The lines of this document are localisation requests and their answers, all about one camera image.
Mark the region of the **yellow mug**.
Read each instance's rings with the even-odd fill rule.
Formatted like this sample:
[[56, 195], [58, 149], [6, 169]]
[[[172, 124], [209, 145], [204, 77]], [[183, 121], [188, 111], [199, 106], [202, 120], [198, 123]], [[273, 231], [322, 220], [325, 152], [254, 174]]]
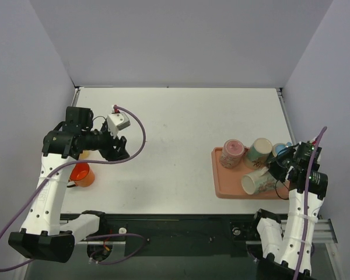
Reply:
[[80, 155], [79, 155], [79, 160], [85, 160], [89, 157], [90, 152], [88, 150], [84, 150]]

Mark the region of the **cream seahorse pattern mug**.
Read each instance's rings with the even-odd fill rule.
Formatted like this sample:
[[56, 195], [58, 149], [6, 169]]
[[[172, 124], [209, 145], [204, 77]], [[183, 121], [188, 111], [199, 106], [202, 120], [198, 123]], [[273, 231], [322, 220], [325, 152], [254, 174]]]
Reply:
[[255, 195], [273, 190], [277, 180], [267, 167], [243, 175], [241, 186], [248, 195]]

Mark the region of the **orange mug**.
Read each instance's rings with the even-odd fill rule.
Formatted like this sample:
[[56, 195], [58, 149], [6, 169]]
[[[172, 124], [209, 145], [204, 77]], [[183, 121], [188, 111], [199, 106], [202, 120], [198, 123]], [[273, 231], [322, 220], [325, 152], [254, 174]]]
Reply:
[[95, 174], [87, 163], [77, 163], [69, 177], [68, 188], [89, 187], [95, 181]]

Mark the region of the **pink ghost pattern mug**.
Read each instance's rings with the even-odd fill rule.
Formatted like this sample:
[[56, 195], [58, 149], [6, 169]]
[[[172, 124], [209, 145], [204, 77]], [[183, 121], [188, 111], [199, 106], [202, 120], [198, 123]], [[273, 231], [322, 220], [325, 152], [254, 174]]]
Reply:
[[245, 146], [239, 140], [227, 140], [222, 148], [219, 163], [227, 169], [235, 168], [242, 160], [245, 151]]

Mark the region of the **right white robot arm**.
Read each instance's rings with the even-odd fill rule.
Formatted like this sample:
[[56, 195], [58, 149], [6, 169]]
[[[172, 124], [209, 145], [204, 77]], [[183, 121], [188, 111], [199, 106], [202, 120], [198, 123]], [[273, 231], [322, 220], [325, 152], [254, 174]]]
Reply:
[[289, 182], [286, 225], [270, 211], [259, 209], [249, 232], [260, 239], [256, 279], [311, 279], [314, 228], [326, 197], [328, 176], [319, 172], [319, 141], [300, 142], [281, 150], [267, 163], [275, 183]]

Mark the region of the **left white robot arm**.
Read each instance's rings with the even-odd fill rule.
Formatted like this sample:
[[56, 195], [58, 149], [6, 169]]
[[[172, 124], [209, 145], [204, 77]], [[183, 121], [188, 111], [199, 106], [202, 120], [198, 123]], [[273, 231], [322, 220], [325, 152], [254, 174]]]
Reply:
[[118, 132], [129, 127], [127, 115], [115, 108], [100, 129], [93, 128], [93, 111], [67, 107], [65, 120], [43, 139], [41, 172], [37, 194], [20, 230], [9, 235], [8, 244], [22, 256], [34, 260], [67, 262], [75, 244], [87, 236], [102, 240], [108, 225], [101, 214], [85, 212], [70, 229], [61, 227], [60, 214], [75, 162], [84, 151], [99, 151], [108, 162], [129, 158], [127, 140]]

